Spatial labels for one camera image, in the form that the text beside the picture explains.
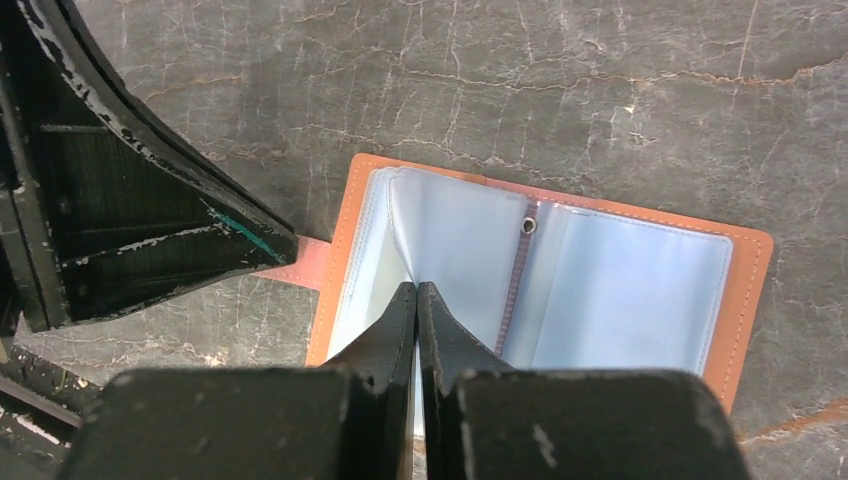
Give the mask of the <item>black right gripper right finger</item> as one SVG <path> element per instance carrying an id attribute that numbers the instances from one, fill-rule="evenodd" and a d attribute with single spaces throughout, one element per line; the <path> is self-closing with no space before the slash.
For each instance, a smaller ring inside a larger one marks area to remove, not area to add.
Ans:
<path id="1" fill-rule="evenodd" d="M 746 479 L 707 386 L 673 370 L 517 370 L 417 289 L 432 479 Z"/>

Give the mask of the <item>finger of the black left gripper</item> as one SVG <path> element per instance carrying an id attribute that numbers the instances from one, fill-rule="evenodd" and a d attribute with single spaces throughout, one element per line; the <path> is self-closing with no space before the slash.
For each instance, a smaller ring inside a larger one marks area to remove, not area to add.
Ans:
<path id="1" fill-rule="evenodd" d="M 70 1 L 1 5 L 1 328 L 292 264 L 292 226 L 131 95 Z"/>

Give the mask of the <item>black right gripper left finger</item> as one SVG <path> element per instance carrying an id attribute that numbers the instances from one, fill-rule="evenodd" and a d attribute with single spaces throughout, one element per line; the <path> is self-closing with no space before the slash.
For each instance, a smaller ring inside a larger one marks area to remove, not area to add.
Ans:
<path id="1" fill-rule="evenodd" d="M 408 479 L 416 288 L 316 368 L 136 369 L 96 398 L 63 479 Z"/>

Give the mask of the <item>orange leather card holder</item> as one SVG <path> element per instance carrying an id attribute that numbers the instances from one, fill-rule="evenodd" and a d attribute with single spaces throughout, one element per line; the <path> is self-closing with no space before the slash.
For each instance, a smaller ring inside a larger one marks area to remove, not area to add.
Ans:
<path id="1" fill-rule="evenodd" d="M 730 408 L 773 251 L 762 231 L 371 154 L 352 161 L 331 242 L 269 279 L 317 290 L 306 362 L 432 282 L 519 368 L 699 375 Z"/>

